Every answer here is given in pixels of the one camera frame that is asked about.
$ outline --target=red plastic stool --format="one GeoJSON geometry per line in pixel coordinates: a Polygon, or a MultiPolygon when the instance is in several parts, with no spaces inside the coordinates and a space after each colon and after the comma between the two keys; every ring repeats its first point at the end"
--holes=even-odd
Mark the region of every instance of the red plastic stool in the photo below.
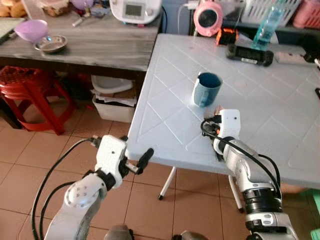
{"type": "Polygon", "coordinates": [[[0,90],[6,102],[19,122],[31,131],[53,129],[57,135],[62,134],[64,122],[73,113],[76,105],[59,82],[48,71],[34,68],[6,66],[0,71],[0,90]],[[57,117],[49,106],[46,97],[64,96],[69,105],[64,113],[57,117]],[[19,106],[14,100],[22,100],[19,106]],[[23,114],[34,104],[44,116],[44,123],[27,123],[23,114]]]}

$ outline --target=blue bottle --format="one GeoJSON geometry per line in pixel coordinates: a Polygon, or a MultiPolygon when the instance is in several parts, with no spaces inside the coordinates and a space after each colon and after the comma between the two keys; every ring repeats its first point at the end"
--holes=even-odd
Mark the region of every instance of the blue bottle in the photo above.
{"type": "Polygon", "coordinates": [[[257,50],[265,51],[275,33],[283,15],[283,0],[276,0],[268,10],[266,18],[262,21],[256,35],[254,36],[252,47],[257,50]]]}

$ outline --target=white table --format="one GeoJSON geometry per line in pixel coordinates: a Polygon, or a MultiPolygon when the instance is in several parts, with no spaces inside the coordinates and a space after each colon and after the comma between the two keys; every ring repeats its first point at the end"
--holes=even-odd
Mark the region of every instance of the white table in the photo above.
{"type": "MultiPolygon", "coordinates": [[[[301,52],[294,46],[271,48],[301,52]]],[[[128,157],[139,159],[153,148],[154,163],[230,174],[200,130],[204,116],[221,105],[240,111],[240,139],[271,157],[282,181],[320,189],[319,79],[315,67],[278,64],[275,59],[269,67],[228,60],[225,48],[212,38],[159,34],[128,134],[128,157]],[[199,72],[223,80],[206,109],[191,102],[199,72]]]]}

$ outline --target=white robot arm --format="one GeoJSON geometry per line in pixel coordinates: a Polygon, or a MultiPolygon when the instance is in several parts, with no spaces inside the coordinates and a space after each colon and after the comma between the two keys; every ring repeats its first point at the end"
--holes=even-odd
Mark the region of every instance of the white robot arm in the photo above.
{"type": "Polygon", "coordinates": [[[61,209],[53,218],[45,240],[84,240],[92,218],[111,188],[118,188],[129,171],[141,174],[154,151],[149,149],[137,166],[127,162],[127,143],[111,135],[102,137],[96,155],[95,172],[72,184],[64,195],[61,209]]]}
{"type": "Polygon", "coordinates": [[[243,194],[245,225],[251,232],[247,240],[297,240],[289,216],[282,211],[276,164],[239,140],[240,127],[240,113],[235,109],[219,110],[201,124],[202,135],[211,138],[218,159],[225,161],[243,194]]]}

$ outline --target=table surface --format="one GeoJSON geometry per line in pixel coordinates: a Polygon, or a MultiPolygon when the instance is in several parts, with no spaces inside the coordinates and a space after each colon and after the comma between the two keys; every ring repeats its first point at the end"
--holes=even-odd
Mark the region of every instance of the table surface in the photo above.
{"type": "Polygon", "coordinates": [[[125,25],[109,15],[102,19],[88,18],[80,26],[73,27],[72,23],[79,19],[75,13],[46,17],[49,34],[67,38],[64,51],[41,54],[30,42],[16,37],[0,44],[0,57],[146,72],[161,23],[161,16],[158,16],[149,25],[139,28],[125,25]]]}
{"type": "MultiPolygon", "coordinates": [[[[303,54],[294,46],[271,48],[303,54]]],[[[129,130],[128,157],[139,159],[154,148],[154,163],[229,174],[200,130],[204,117],[223,106],[240,111],[240,139],[271,157],[283,182],[320,189],[319,79],[315,67],[275,59],[269,67],[256,66],[226,59],[212,38],[160,34],[129,130]],[[223,80],[205,109],[191,101],[199,72],[223,80]]]]}

